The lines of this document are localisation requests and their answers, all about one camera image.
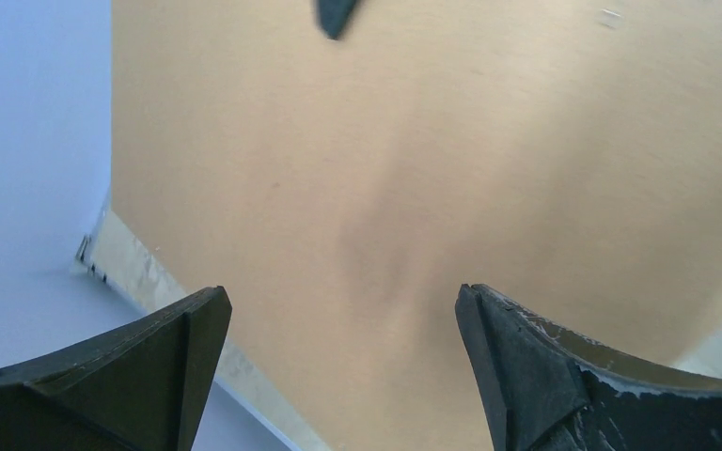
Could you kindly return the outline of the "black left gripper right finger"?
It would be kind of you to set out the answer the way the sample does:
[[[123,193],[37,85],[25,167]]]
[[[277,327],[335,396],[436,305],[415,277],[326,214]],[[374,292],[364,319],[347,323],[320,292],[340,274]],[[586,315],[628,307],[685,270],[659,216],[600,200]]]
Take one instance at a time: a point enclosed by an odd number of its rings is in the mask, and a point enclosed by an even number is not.
[[[635,357],[482,285],[455,315],[497,450],[722,450],[722,379]]]

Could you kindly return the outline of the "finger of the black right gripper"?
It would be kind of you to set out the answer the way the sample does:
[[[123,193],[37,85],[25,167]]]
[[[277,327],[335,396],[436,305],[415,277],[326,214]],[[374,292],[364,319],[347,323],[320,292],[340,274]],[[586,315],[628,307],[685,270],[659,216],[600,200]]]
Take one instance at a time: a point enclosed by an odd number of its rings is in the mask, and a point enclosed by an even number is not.
[[[317,25],[324,35],[339,40],[359,3],[359,0],[317,0]]]

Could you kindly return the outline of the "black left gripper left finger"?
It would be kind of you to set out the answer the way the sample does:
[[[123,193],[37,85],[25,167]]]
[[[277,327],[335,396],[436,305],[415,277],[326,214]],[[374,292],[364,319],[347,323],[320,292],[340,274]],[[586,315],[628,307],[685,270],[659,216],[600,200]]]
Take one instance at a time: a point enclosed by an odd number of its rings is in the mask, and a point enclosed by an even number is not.
[[[191,449],[231,311],[223,288],[203,288],[0,368],[0,450]]]

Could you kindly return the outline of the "brown backing board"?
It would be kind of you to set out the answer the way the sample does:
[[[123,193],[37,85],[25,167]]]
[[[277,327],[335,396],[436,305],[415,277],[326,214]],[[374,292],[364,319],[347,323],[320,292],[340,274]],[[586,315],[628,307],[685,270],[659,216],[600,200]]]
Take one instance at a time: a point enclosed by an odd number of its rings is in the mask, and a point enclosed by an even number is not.
[[[669,364],[722,323],[722,1],[116,1],[113,207],[335,450],[487,450],[484,283]]]

